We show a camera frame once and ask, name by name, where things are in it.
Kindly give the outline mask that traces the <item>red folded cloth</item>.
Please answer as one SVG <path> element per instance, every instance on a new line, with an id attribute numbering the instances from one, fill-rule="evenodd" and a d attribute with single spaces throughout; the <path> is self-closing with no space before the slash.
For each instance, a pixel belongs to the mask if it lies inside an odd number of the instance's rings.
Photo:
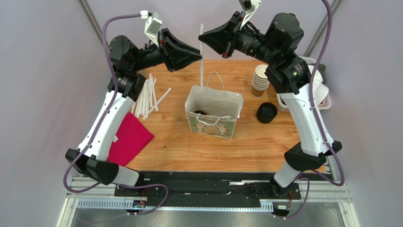
<path id="1" fill-rule="evenodd" d="M 131 113 L 127 113 L 113 138 L 108 161 L 126 166 L 154 138 L 154 135 Z"/>

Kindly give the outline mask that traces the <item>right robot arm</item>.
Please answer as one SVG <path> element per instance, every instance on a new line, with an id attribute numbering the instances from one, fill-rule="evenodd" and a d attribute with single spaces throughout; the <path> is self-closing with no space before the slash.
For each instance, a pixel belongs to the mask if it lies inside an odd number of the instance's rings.
<path id="1" fill-rule="evenodd" d="M 287 194 L 296 177 L 316 170 L 326 157 L 341 150 L 342 144 L 326 132 L 323 119 L 310 96 L 311 71 L 295 50 L 304 32 L 292 13 L 274 16 L 265 34 L 252 24 L 241 25 L 243 12 L 235 12 L 225 24 L 202 33 L 198 39 L 223 58 L 239 51 L 268 65 L 265 75 L 285 102 L 299 133 L 300 142 L 288 150 L 285 163 L 270 180 L 275 197 Z"/>

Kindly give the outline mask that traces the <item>dark green cloth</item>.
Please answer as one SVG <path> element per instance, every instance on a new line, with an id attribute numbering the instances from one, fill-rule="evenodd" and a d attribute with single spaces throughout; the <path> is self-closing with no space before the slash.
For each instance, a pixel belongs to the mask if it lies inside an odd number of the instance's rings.
<path id="1" fill-rule="evenodd" d="M 321 76 L 324 78 L 325 77 L 325 69 L 326 66 L 324 64 L 319 64 L 317 71 L 319 71 L 319 73 L 321 74 Z"/>

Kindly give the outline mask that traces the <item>green white paper bag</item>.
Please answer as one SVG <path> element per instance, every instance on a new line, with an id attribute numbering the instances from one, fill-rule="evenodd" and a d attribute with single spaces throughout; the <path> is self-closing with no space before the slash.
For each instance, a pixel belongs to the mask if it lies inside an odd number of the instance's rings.
<path id="1" fill-rule="evenodd" d="M 221 76 L 213 70 L 209 76 L 216 74 L 222 88 L 216 90 L 209 86 L 192 86 L 184 104 L 185 114 L 191 132 L 232 139 L 237 121 L 244 104 L 243 95 L 229 91 Z M 195 114 L 194 111 L 207 111 L 209 115 Z"/>

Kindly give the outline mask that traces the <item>white bucket hat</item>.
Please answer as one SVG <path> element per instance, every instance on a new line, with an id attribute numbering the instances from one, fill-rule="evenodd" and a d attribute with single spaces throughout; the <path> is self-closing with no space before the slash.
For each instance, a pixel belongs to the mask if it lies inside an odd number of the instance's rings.
<path id="1" fill-rule="evenodd" d="M 319 71 L 315 71 L 314 80 L 313 80 L 313 95 L 315 98 L 315 103 L 320 105 L 329 93 L 329 88 L 323 84 L 323 77 L 319 73 Z"/>

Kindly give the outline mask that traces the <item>white plastic basket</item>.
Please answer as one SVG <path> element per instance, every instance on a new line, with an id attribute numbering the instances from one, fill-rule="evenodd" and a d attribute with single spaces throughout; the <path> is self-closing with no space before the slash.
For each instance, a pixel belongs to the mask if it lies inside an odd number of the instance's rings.
<path id="1" fill-rule="evenodd" d="M 313 71 L 314 66 L 316 64 L 316 60 L 311 57 L 304 57 L 301 56 L 300 58 L 304 59 L 306 63 L 309 66 L 310 72 Z M 326 66 L 323 64 L 319 64 L 318 69 L 316 70 L 315 76 L 314 76 L 314 98 L 315 98 L 315 103 L 318 105 L 319 110 L 328 110 L 332 107 L 332 102 L 330 99 L 329 95 L 329 88 L 325 85 L 326 84 L 326 78 L 325 78 L 325 68 Z M 280 97 L 279 94 L 276 94 L 277 96 L 277 102 L 278 102 L 278 107 L 280 108 L 281 112 L 289 112 L 289 109 L 287 105 L 285 104 L 285 101 Z"/>

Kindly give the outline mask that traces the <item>stack of paper cups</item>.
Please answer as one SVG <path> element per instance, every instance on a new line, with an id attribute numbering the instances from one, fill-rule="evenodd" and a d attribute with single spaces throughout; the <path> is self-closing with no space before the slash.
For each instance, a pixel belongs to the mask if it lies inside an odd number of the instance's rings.
<path id="1" fill-rule="evenodd" d="M 268 65 L 261 64 L 258 65 L 254 70 L 251 87 L 251 95 L 253 97 L 261 97 L 269 87 L 270 83 L 265 74 L 267 68 Z"/>

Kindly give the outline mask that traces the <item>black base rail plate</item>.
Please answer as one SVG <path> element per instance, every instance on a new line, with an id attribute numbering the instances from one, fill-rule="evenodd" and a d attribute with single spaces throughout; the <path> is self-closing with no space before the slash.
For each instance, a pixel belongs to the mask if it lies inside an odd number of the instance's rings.
<path id="1" fill-rule="evenodd" d="M 138 186 L 116 187 L 116 197 L 142 197 L 150 206 L 168 195 L 165 207 L 257 208 L 261 199 L 276 199 L 270 189 L 273 172 L 167 172 L 141 171 Z"/>

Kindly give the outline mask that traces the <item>white paper straws bundle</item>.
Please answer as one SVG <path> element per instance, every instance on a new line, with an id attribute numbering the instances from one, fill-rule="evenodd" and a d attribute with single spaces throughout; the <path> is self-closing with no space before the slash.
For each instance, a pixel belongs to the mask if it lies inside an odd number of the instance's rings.
<path id="1" fill-rule="evenodd" d="M 150 73 L 149 77 L 145 81 L 142 91 L 140 92 L 140 96 L 131 107 L 131 113 L 136 118 L 142 117 L 145 120 L 149 118 L 149 115 L 152 112 L 158 112 L 160 110 L 160 104 L 172 90 L 172 88 L 169 87 L 167 91 L 160 98 L 158 98 L 156 83 L 157 78 Z"/>

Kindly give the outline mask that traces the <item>black cup lid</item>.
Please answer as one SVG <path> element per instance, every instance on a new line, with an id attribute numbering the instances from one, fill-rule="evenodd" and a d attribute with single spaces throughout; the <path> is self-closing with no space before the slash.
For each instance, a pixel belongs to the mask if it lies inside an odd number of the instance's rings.
<path id="1" fill-rule="evenodd" d="M 196 110 L 194 111 L 195 114 L 200 114 L 200 115 L 209 115 L 209 113 L 207 111 L 203 111 L 203 110 Z"/>

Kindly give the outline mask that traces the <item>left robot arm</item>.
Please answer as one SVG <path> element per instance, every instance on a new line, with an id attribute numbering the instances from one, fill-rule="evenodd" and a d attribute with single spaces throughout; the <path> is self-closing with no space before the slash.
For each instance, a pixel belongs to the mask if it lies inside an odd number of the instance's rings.
<path id="1" fill-rule="evenodd" d="M 139 73 L 164 64 L 169 72 L 181 70 L 202 59 L 200 50 L 187 45 L 167 28 L 157 32 L 156 40 L 139 49 L 128 37 L 119 35 L 109 44 L 107 58 L 113 76 L 107 87 L 104 107 L 87 137 L 76 149 L 68 149 L 65 158 L 80 174 L 104 185 L 134 186 L 140 174 L 108 161 L 113 139 L 129 109 L 139 97 L 146 78 Z"/>

